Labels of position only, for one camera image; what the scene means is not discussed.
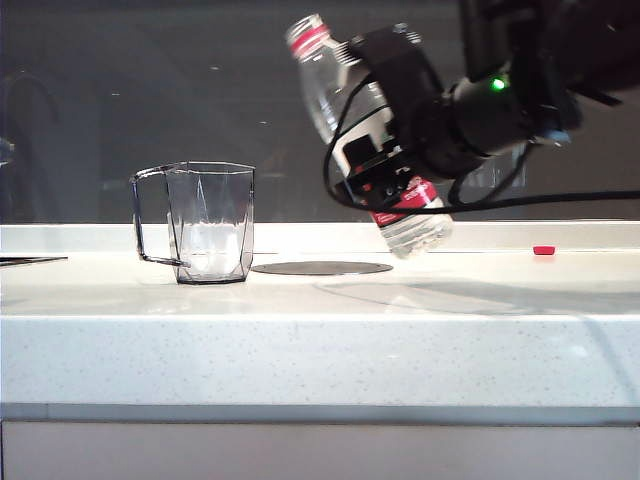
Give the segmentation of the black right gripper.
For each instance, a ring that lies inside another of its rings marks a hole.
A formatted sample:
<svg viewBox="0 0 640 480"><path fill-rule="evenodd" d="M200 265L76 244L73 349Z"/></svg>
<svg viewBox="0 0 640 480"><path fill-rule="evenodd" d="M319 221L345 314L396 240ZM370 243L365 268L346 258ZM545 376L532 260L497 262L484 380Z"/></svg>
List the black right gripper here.
<svg viewBox="0 0 640 480"><path fill-rule="evenodd" d="M392 149L379 150L370 135L337 141L333 151L342 179L340 200L380 208L423 208L436 199L422 176L450 176L443 86L422 49L422 37L406 24L359 34L348 53L372 70L393 114Z"/></svg>

